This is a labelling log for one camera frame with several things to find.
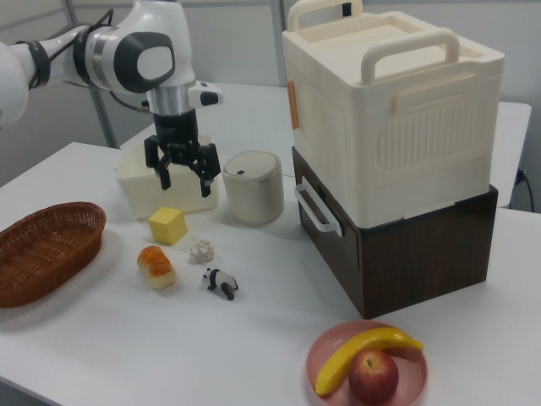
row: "dark wooden box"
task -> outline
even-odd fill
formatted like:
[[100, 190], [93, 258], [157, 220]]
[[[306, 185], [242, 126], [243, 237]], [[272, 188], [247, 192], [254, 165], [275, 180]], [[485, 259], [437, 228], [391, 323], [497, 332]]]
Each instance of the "dark wooden box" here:
[[[498, 190], [422, 216], [357, 228], [293, 147], [296, 183], [305, 177], [342, 226], [322, 233], [299, 205], [301, 223], [363, 318], [486, 280]], [[323, 221], [316, 206], [315, 214]]]

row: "toy bread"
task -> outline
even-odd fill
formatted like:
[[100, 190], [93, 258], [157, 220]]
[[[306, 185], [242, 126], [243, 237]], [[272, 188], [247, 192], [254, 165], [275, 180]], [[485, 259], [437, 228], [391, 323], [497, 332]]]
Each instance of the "toy bread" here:
[[141, 250], [137, 257], [137, 265], [155, 290], [175, 283], [175, 269], [161, 248], [156, 245]]

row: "yellow banana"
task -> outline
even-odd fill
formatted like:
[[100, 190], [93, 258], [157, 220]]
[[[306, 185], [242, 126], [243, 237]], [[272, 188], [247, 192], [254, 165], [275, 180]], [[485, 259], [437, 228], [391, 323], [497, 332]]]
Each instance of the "yellow banana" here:
[[361, 332], [347, 340], [325, 362], [315, 379], [315, 392], [325, 396], [334, 391], [346, 378], [351, 368], [353, 357], [366, 348], [386, 349], [395, 347], [414, 347], [423, 349], [423, 345], [395, 327], [378, 327]]

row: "table surface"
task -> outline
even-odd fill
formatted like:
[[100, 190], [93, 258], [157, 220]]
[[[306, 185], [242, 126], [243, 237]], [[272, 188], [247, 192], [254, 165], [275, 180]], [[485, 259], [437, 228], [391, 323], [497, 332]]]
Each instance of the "table surface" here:
[[[240, 152], [262, 150], [278, 155], [282, 173], [294, 175], [291, 147], [293, 130], [287, 89], [282, 87], [218, 84], [225, 101], [198, 110], [199, 133], [214, 139], [225, 164]], [[526, 138], [532, 108], [528, 104], [501, 102], [496, 119], [490, 183], [497, 188], [498, 207], [508, 207], [516, 170]], [[142, 143], [155, 134], [154, 125], [121, 145]]]
[[[303, 231], [284, 176], [285, 206], [249, 227], [227, 206], [189, 214], [164, 250], [178, 283], [153, 291], [136, 265], [153, 244], [114, 178], [121, 151], [71, 144], [0, 188], [0, 229], [31, 212], [87, 200], [107, 214], [100, 253], [49, 296], [0, 310], [0, 379], [62, 405], [309, 405], [304, 361], [325, 330], [358, 320]], [[209, 239], [216, 257], [189, 258]], [[541, 216], [498, 209], [486, 283], [377, 318], [424, 342], [421, 405], [541, 404]], [[208, 292], [207, 266], [238, 281], [233, 302]]]

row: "red apple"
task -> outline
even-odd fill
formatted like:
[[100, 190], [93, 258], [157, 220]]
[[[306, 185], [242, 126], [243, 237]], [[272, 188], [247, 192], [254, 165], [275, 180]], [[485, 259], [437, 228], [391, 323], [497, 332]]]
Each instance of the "red apple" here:
[[395, 361], [379, 349], [364, 349], [353, 358], [349, 371], [349, 387], [363, 403], [376, 405], [387, 402], [398, 386]]

